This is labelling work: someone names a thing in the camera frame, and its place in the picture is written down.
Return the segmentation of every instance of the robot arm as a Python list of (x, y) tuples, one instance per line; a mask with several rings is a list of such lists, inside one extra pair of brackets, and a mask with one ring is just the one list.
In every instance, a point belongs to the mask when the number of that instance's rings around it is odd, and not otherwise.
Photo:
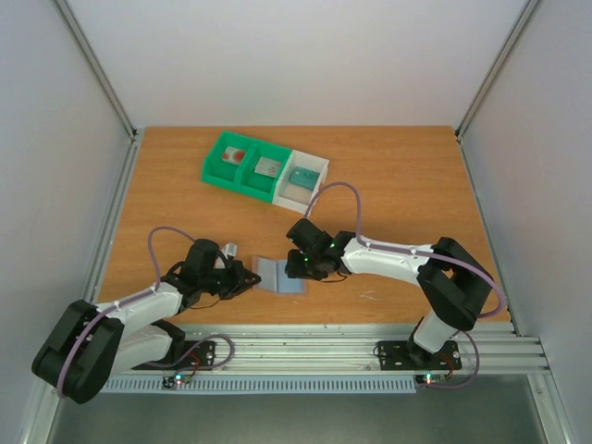
[[(223, 262), (222, 268), (216, 268), (216, 259)], [(177, 361), (184, 350), (185, 333), (163, 318), (187, 310), (203, 292), (229, 300), (260, 281), (241, 261), (224, 256), (215, 242), (196, 240), (186, 259), (161, 278), (160, 286), (146, 289), (141, 297), (136, 293), (97, 305), (83, 300), (72, 303), (37, 353), (32, 372), (56, 387), (75, 341), (104, 313), (76, 353), (64, 381), (64, 394), (84, 403), (101, 390), (110, 375), (149, 361)]]
[(332, 238), (305, 218), (291, 228), (287, 237), (298, 247), (288, 253), (289, 278), (322, 280), (332, 273), (370, 273), (420, 287), (432, 310), (407, 343), (409, 358), (418, 368), (426, 368), (456, 331), (473, 328), (490, 292), (486, 282), (464, 268), (419, 254), (387, 251), (443, 254), (485, 271), (449, 238), (441, 238), (435, 245), (399, 245), (369, 239), (361, 244), (353, 232), (340, 231)]

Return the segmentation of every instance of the wooden surface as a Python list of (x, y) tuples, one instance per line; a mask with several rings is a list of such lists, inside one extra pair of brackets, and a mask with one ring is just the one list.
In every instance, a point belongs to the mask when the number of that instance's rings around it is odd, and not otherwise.
[[(456, 239), (487, 270), (494, 266), (475, 200), (451, 128), (252, 127), (230, 129), (330, 160), (327, 182), (346, 180), (362, 194), (363, 234), (406, 244)], [(146, 249), (151, 228), (171, 225), (196, 238), (239, 245), (252, 255), (285, 258), (286, 232), (300, 215), (204, 184), (202, 162), (221, 128), (150, 128), (146, 131), (107, 266), (100, 300), (149, 286), (154, 271)], [(354, 230), (355, 200), (340, 187), (327, 191), (312, 220), (329, 234)], [(171, 232), (154, 237), (163, 273), (185, 258), (190, 244)], [(419, 288), (358, 275), (339, 284), (308, 282), (300, 296), (249, 290), (205, 310), (188, 310), (176, 323), (415, 323), (428, 311)], [(205, 294), (196, 306), (216, 299)], [(492, 293), (486, 308), (495, 306)], [(500, 314), (494, 320), (507, 320)]]

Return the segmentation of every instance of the gray wall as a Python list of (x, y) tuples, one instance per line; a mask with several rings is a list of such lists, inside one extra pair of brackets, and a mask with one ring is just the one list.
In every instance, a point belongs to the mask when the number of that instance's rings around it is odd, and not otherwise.
[(127, 142), (49, 0), (3, 2), (0, 55), (0, 442), (14, 443)]
[(141, 128), (456, 125), (524, 0), (70, 3)]
[(545, 1), (466, 137), (523, 332), (592, 436), (592, 2)]

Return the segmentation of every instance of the metal rod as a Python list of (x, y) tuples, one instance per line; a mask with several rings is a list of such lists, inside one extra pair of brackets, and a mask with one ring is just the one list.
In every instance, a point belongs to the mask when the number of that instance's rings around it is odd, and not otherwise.
[(82, 28), (80, 27), (79, 22), (76, 20), (76, 16), (74, 15), (74, 11), (72, 10), (68, 0), (52, 0), (55, 7), (59, 11), (62, 19), (64, 20), (65, 24), (67, 25), (68, 29), (70, 30), (72, 37), (78, 44), (84, 58), (89, 63), (94, 76), (99, 81), (99, 84), (103, 88), (109, 102), (115, 109), (119, 120), (121, 120), (121, 124), (125, 131), (129, 134), (129, 136), (133, 139), (135, 136), (135, 130), (133, 125), (131, 124), (130, 118), (128, 117), (128, 113), (124, 109), (123, 105), (117, 98), (117, 94), (109, 81), (109, 78), (106, 76), (105, 71), (101, 67), (99, 63), (99, 59), (95, 55), (89, 41), (87, 40)]
[(103, 278), (105, 277), (106, 264), (113, 246), (117, 224), (119, 223), (119, 218), (123, 211), (123, 203), (125, 203), (128, 188), (131, 183), (133, 169), (136, 165), (136, 160), (138, 159), (138, 153), (140, 151), (140, 146), (142, 145), (142, 138), (143, 129), (138, 132), (136, 139), (128, 147), (121, 169), (117, 174), (116, 186), (113, 189), (113, 194), (109, 200), (109, 206), (105, 212), (99, 241), (94, 249), (93, 259), (82, 292), (83, 298), (90, 303), (97, 302), (99, 290)]
[(487, 94), (489, 93), (496, 79), (500, 75), (501, 70), (508, 62), (514, 48), (516, 47), (516, 44), (518, 44), (520, 38), (523, 36), (526, 27), (531, 22), (533, 16), (537, 12), (538, 7), (541, 3), (542, 0), (527, 0), (524, 4), (524, 7), (520, 11), (518, 18), (516, 19), (516, 21), (514, 21), (512, 25), (512, 29), (510, 30), (508, 37), (506, 37), (506, 41), (503, 43), (501, 49), (496, 55), (493, 65), (491, 65), (491, 68), (487, 72), (485, 79), (479, 86), (479, 89), (477, 90), (477, 94), (475, 95), (473, 102), (471, 102), (469, 108), (464, 114), (464, 117), (461, 120), (461, 124), (459, 125), (459, 128), (456, 130), (457, 137), (461, 138), (464, 135), (464, 133), (468, 130), (469, 126), (471, 125), (471, 122), (473, 121), (473, 118), (475, 117), (475, 114), (481, 107), (481, 104), (483, 104), (483, 101), (487, 97)]

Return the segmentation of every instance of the black cable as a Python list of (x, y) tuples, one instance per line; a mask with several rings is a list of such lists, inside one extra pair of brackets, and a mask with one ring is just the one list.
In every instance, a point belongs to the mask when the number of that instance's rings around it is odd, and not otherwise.
[(214, 305), (216, 305), (217, 303), (219, 303), (220, 301), (222, 301), (221, 299), (218, 299), (216, 302), (214, 302), (212, 305), (207, 305), (206, 307), (189, 307), (190, 310), (203, 310), (204, 308), (212, 308)]
[(348, 278), (348, 275), (342, 275), (339, 271), (337, 272), (337, 274), (341, 276), (341, 279), (336, 279), (336, 280), (317, 280), (317, 282), (323, 282), (324, 284), (335, 284), (337, 282), (343, 282), (345, 279)]

